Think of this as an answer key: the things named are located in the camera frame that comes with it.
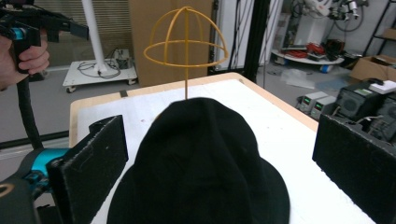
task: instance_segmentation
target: window blind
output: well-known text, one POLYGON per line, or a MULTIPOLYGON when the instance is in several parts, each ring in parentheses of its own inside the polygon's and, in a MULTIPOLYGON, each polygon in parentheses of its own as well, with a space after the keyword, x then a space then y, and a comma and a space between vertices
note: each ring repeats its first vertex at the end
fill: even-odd
MULTIPOLYGON (((133 52, 128 0, 92 0, 104 56, 114 49, 133 52)), ((59 12, 79 24, 87 24, 81 0, 35 0, 35 5, 59 12)), ((94 60, 91 41, 61 33, 60 43, 49 43, 50 66, 70 65, 75 61, 94 60)))

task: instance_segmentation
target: person's hand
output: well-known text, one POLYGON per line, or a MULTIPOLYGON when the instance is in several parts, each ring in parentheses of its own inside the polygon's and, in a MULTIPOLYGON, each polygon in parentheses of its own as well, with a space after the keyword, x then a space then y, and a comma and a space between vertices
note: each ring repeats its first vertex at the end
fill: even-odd
MULTIPOLYGON (((26 78, 26 75, 19 73, 16 69, 14 60, 9 54, 12 41, 0 36, 0 90, 16 84, 26 78)), ((50 54, 47 52, 47 42, 41 41, 41 47, 30 47, 21 55, 20 69, 28 70, 30 75, 43 71, 50 65, 50 54)))

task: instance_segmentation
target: white pole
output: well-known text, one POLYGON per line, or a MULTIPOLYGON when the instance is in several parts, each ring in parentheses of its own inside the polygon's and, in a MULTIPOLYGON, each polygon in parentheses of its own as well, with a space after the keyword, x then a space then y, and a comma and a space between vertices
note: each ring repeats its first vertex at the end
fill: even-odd
POLYGON ((104 73, 107 71, 105 66, 105 58, 103 56, 102 44, 100 42, 98 27, 96 24, 95 13, 93 11, 92 0, 81 0, 84 7, 85 19, 87 20, 88 27, 90 27, 90 38, 95 55, 96 65, 94 70, 104 73))

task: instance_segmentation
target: hat stand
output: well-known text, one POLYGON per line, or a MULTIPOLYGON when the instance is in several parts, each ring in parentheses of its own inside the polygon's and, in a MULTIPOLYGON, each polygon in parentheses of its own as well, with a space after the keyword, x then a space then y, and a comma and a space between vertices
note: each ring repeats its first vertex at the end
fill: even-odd
POLYGON ((209 66, 214 66, 219 63, 223 63, 225 60, 227 60, 228 54, 229 53, 228 53, 228 50, 225 45, 224 37, 223 37, 219 27, 212 20, 210 20, 206 15, 204 15, 203 13, 201 13, 199 11, 194 10, 192 7, 182 7, 177 10, 172 10, 172 11, 164 14, 159 20, 157 20, 153 29, 151 30, 151 37, 150 37, 149 45, 144 50, 145 57, 154 63, 158 63, 158 64, 165 65, 165 66, 184 68, 184 70, 185 70, 185 98, 186 98, 186 100, 188 99, 189 69, 190 68, 209 67, 209 66), (177 20, 182 20, 183 15, 184 15, 184 39, 171 39, 170 36, 171 36, 172 32, 174 31, 175 22, 177 20), (200 33, 199 33, 200 39, 199 40, 190 39, 190 17, 191 17, 191 15, 195 16, 195 18, 198 22, 198 29, 200 30, 200 33), (172 17, 172 16, 173 16, 173 18, 169 24, 169 28, 167 30, 167 35, 166 35, 165 40, 163 42, 153 43, 157 28, 160 26, 160 24, 166 18, 172 17), (211 26, 213 26, 215 28, 215 30, 219 33, 219 38, 220 38, 222 46, 204 41, 201 19, 208 21, 211 24, 211 26), (184 52, 185 52, 184 64, 169 63, 169 60, 168 60, 169 45, 175 45, 175 44, 184 45, 184 52), (190 64, 190 57, 189 57, 190 44, 207 45, 207 46, 219 48, 224 51, 224 58, 221 60, 218 60, 216 62, 213 62, 213 63, 190 64), (149 52, 151 49, 155 49, 155 48, 159 48, 159 47, 163 47, 163 58, 161 60, 154 59, 153 57, 149 56, 149 52))

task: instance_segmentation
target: black cloth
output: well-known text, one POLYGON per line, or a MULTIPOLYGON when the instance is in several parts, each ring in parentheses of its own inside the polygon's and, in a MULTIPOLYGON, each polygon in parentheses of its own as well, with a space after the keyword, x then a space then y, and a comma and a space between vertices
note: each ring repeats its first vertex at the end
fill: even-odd
POLYGON ((107 223, 289 223, 286 185, 235 111, 208 98, 170 104, 122 178, 107 223))

